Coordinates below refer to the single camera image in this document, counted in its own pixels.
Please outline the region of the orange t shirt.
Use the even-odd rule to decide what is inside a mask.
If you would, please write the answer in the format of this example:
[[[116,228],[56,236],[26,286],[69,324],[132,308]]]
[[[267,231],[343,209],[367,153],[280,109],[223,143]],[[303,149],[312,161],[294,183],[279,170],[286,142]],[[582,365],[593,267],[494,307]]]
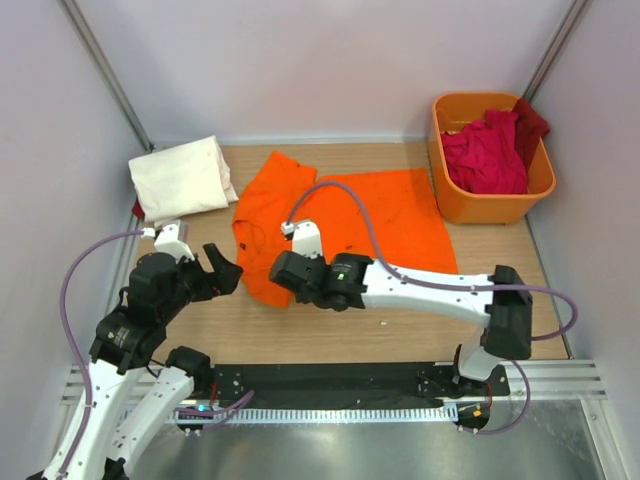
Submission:
[[[270,307],[286,309],[291,301],[269,280],[290,246],[281,233],[288,217],[318,226],[327,259],[355,253],[412,269],[458,271],[426,169],[318,177],[315,168],[274,152],[243,190],[232,222],[244,285]]]

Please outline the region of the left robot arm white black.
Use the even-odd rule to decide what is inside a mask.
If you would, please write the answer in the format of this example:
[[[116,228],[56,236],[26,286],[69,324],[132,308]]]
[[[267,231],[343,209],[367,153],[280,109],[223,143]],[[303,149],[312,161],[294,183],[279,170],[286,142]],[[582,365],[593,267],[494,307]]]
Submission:
[[[54,458],[37,479],[128,479],[142,454],[185,399],[212,387],[208,355],[189,347],[171,351],[152,388],[130,414],[134,387],[147,374],[168,324],[189,304],[235,291],[243,274],[216,247],[204,252],[207,272],[185,247],[141,257],[119,304],[96,327],[90,361],[81,369],[84,392]]]

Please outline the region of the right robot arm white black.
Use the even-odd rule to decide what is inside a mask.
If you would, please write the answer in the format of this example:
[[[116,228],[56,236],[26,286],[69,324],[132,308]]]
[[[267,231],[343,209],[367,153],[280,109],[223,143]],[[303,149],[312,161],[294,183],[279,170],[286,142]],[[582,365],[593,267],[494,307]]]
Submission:
[[[331,262],[292,251],[281,253],[269,280],[295,301],[342,312],[349,308],[398,308],[445,315],[476,327],[459,345],[452,387],[472,396],[502,361],[532,353],[532,295],[517,271],[498,265],[490,275],[454,275],[406,269],[364,255],[340,253]]]

